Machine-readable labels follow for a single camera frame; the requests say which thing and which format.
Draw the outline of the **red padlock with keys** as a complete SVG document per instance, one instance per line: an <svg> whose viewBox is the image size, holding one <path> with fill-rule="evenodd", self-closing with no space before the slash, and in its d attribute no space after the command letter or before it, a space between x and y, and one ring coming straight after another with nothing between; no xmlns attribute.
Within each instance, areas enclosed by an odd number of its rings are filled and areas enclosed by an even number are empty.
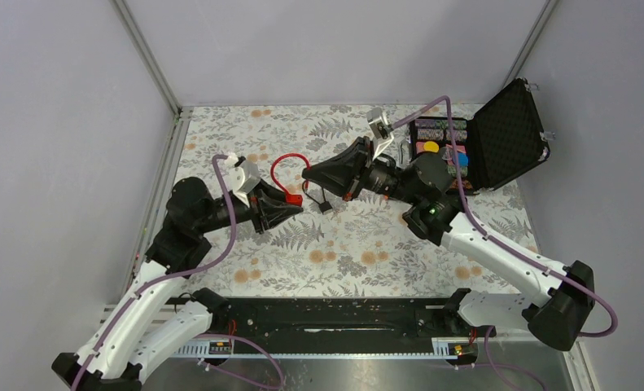
<svg viewBox="0 0 644 391"><path fill-rule="evenodd" d="M284 201L293 206L301 207L304 203L303 193L309 189L309 182L301 174L294 174L293 160L303 164L304 169L311 167L309 159L300 153L286 153L274 160L269 175L274 185L283 193Z"/></svg>

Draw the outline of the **black cable lock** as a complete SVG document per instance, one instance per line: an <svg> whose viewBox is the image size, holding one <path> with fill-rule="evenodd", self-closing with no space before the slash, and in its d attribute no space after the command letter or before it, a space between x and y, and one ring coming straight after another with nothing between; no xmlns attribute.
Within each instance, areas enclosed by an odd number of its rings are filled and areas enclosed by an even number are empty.
<svg viewBox="0 0 644 391"><path fill-rule="evenodd" d="M320 212L321 214L328 214L328 213L332 212L332 211L333 211L333 206L331 205L330 201L329 201L329 200L327 199L327 197L326 197L326 190L325 190L323 187L321 187L321 188L320 188L320 192L321 192L321 197L322 197L322 198L321 198L320 200L318 200L318 199L315 199L315 198L314 198L314 197L309 193L309 186L310 186L310 181L309 181L309 180L305 180L305 181L303 182L303 184L302 184L302 188L301 188L301 190L303 191L304 195L305 195L309 200L311 200L312 202L314 202L314 203L317 205L319 212Z"/></svg>

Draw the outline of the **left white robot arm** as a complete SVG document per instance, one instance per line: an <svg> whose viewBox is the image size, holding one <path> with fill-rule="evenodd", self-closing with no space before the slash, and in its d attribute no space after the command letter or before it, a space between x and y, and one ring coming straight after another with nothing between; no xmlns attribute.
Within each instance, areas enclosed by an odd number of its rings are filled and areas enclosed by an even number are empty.
<svg viewBox="0 0 644 391"><path fill-rule="evenodd" d="M252 222L262 233L301 213L301 204L300 195L264 181L240 200L232 191L213 198L200 178L180 180L131 287L85 345L56 357L53 372L72 390L139 390L190 339L228 327L228 301L202 288L169 321L147 330L210 251L206 233L240 222Z"/></svg>

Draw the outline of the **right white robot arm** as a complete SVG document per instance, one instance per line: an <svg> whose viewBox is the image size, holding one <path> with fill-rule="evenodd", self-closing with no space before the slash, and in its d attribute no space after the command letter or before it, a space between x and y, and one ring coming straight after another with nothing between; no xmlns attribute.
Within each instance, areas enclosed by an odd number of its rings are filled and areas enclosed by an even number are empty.
<svg viewBox="0 0 644 391"><path fill-rule="evenodd" d="M400 168L374 151L369 138L357 138L339 155L304 169L302 177L346 201L367 190L409 204L402 218L415 236L475 259L522 294L521 306L466 294L443 314L451 334L462 336L474 326L527 329L552 349L570 350L596 302L593 269L579 260L565 265L543 257L487 227L450 193L454 179L440 153L423 152Z"/></svg>

